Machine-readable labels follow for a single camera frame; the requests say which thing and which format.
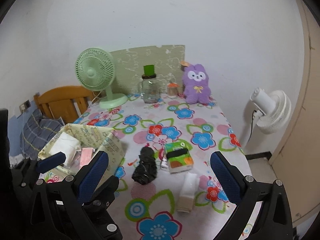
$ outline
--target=tablecloth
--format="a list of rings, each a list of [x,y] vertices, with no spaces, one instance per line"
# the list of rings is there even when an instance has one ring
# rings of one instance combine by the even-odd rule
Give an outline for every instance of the tablecloth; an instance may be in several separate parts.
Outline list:
[[[211,153],[221,151],[242,174],[251,175],[236,135],[212,97],[207,105],[188,105],[183,95],[171,99],[163,94],[158,103],[145,104],[139,95],[128,95],[128,101],[114,109],[90,107],[75,123],[113,127],[122,142],[126,154],[115,174],[120,184],[108,212],[125,240],[213,239],[235,205],[210,168]],[[189,172],[200,178],[190,213],[176,211],[186,172],[170,174],[160,169],[164,144],[173,141],[188,147],[194,160]],[[144,186],[131,178],[143,146],[154,149],[158,167],[157,178]],[[47,182],[63,179],[52,172],[42,177]],[[249,235],[259,209],[257,203],[240,239]]]

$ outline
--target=blue wall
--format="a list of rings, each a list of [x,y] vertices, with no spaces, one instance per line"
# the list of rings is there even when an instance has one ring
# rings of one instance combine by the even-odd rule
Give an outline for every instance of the blue wall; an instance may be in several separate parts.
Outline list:
[[[24,114],[20,115],[18,118],[14,115],[8,120],[8,138],[10,141],[10,156],[16,156],[21,153],[20,150],[20,134],[25,123],[28,121],[29,117],[32,115],[33,111],[36,110],[36,104],[31,101],[31,106],[27,109]]]

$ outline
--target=wooden chair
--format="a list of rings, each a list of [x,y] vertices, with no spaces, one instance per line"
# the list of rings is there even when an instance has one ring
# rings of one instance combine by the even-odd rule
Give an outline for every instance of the wooden chair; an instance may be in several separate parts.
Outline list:
[[[82,86],[65,86],[51,89],[41,96],[34,95],[33,98],[42,114],[55,119],[62,117],[65,123],[72,123],[79,117],[74,101],[83,114],[88,109],[87,98],[92,101],[94,97],[92,91]]]

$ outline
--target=plush toy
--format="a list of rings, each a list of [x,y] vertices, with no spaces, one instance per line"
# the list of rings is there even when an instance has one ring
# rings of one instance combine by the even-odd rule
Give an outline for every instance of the plush toy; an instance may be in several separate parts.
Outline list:
[[[208,86],[209,77],[202,65],[191,65],[187,62],[181,62],[185,66],[182,81],[185,86],[184,95],[188,104],[210,103],[209,96],[211,90]]]

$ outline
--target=fan grille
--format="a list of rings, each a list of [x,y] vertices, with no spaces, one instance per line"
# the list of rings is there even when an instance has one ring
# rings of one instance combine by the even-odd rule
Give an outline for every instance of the fan grille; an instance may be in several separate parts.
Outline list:
[[[265,134],[281,128],[289,119],[291,112],[291,101],[283,91],[273,91],[269,96],[276,102],[276,107],[270,114],[261,116],[257,122],[257,126]]]
[[[105,89],[115,78],[112,56],[102,49],[86,49],[76,61],[76,76],[89,90]]]

